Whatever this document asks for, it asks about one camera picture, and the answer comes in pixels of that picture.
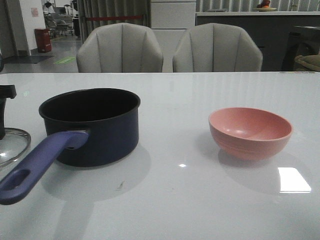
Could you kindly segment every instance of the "white table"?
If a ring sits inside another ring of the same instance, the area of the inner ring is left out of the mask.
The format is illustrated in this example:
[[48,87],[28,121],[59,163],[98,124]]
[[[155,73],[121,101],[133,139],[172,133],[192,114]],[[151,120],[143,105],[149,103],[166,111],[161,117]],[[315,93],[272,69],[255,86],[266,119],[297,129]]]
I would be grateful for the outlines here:
[[[137,148],[101,167],[54,162],[25,199],[0,205],[1,240],[319,239],[320,73],[18,73],[0,84],[17,91],[5,126],[29,132],[32,148],[52,96],[105,87],[141,98]],[[283,151],[241,161],[219,149],[208,116],[240,106],[292,123]]]

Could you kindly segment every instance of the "blue handle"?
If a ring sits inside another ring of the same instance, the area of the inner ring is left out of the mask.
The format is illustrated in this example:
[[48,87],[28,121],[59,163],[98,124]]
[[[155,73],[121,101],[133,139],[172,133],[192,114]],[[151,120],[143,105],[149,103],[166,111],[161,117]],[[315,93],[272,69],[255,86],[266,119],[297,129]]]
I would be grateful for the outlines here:
[[61,131],[45,138],[0,181],[0,204],[22,200],[65,148],[78,149],[88,137],[86,132]]

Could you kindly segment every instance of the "floor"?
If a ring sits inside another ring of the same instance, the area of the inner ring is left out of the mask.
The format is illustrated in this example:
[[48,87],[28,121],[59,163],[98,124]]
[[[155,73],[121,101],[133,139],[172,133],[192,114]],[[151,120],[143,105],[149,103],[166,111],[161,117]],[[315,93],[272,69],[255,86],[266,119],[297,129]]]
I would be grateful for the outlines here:
[[52,56],[38,63],[6,63],[1,74],[7,73],[77,73],[76,54],[82,41],[75,35],[51,39],[51,51],[37,56]]

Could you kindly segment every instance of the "chair backrest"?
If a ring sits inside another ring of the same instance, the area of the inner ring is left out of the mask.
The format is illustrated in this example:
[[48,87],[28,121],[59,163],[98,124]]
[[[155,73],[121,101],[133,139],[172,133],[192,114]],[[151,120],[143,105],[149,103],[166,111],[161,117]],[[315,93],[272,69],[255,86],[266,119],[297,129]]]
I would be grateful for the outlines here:
[[207,23],[187,29],[173,55],[174,72],[258,72],[263,56],[241,27]]
[[76,61],[80,73],[160,73],[164,58],[151,28],[116,23],[94,29]]
[[0,72],[4,69],[4,67],[5,67],[4,58],[2,57],[2,55],[0,53]]

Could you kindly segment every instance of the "pot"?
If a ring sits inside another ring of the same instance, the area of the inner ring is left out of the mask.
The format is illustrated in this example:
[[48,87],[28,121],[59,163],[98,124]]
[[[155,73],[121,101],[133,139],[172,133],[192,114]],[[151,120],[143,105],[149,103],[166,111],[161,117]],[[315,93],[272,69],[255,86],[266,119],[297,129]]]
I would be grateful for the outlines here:
[[77,167],[120,160],[138,144],[140,98],[126,90],[94,88],[54,96],[39,107],[47,133],[0,181],[0,204],[22,200],[55,159]]

